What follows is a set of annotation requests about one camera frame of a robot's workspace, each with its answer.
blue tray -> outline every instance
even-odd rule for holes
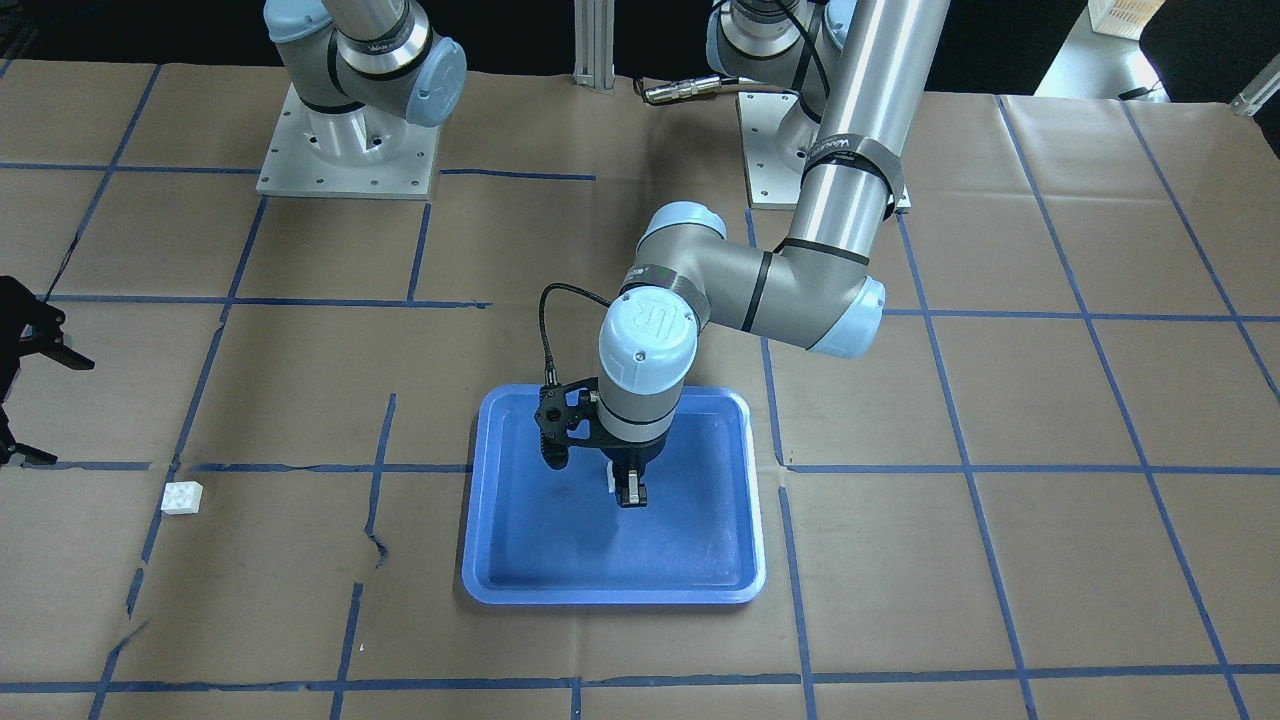
[[[618,507],[608,460],[539,452],[538,386],[480,406],[462,584],[494,605],[742,603],[764,587],[764,538],[746,402],[686,387],[644,482],[648,507]]]

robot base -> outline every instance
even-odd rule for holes
[[[337,165],[308,147],[308,110],[293,86],[262,161],[257,192],[282,197],[430,200],[440,128],[402,122],[396,154],[371,165]]]
[[[796,113],[788,92],[739,92],[737,118],[742,132],[742,161],[746,165],[748,204],[753,210],[795,210],[800,199],[800,170],[813,132],[787,117]],[[911,209],[904,188],[897,213]]]

metal post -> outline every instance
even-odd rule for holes
[[[573,0],[573,82],[613,92],[613,0]]]
[[[1262,68],[1258,77],[1253,78],[1244,90],[1231,100],[1231,111],[1247,118],[1262,109],[1262,105],[1280,90],[1280,55],[1276,55]]]

metal base plate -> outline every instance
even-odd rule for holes
[[[388,160],[361,167],[328,163],[308,145],[307,110],[293,86],[275,123],[271,146],[257,178],[260,195],[430,200],[439,128],[404,123],[404,138]]]
[[[800,197],[800,173],[783,161],[777,149],[778,126],[795,101],[786,92],[737,94],[748,202],[753,209],[794,210]]]

black cable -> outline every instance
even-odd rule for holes
[[[54,282],[49,283],[49,290],[45,291],[45,302],[49,302],[49,297],[54,295],[54,287],[58,286],[58,281],[63,279],[63,273],[67,272],[67,265],[72,261],[72,252],[76,251],[76,246],[79,245],[79,231],[76,231],[76,237],[72,238],[72,243],[67,246],[67,254],[63,255],[63,261],[58,265],[58,273],[54,274]]]
[[[797,31],[800,31],[800,37],[804,40],[805,49],[809,50],[809,58],[806,60],[804,74],[808,74],[809,72],[808,63],[813,63],[813,65],[818,69],[818,79],[822,81],[822,95],[824,99],[829,99],[831,81],[827,78],[827,67],[823,64],[822,58],[818,55],[818,47],[817,45],[814,45],[813,37],[809,37],[809,31],[805,29],[804,24],[800,22],[800,18],[797,18],[795,13],[792,13],[791,9],[783,4],[783,0],[773,0],[773,4],[777,5],[778,9],[782,10],[782,14],[785,14],[787,19],[791,20],[791,24],[795,26]],[[796,88],[796,95],[800,97],[800,108],[805,111],[805,114],[808,114],[817,122],[822,122],[822,113],[815,113],[804,101],[803,82],[801,87]]]
[[[553,290],[572,292],[573,295],[579,295],[605,307],[611,305],[608,300],[575,284],[552,283],[543,288],[543,295],[538,299],[538,332],[543,336],[543,355],[547,363],[547,384],[549,386],[559,384],[559,380],[556,377],[556,360],[552,357],[552,343],[547,340],[547,296],[550,295]]]

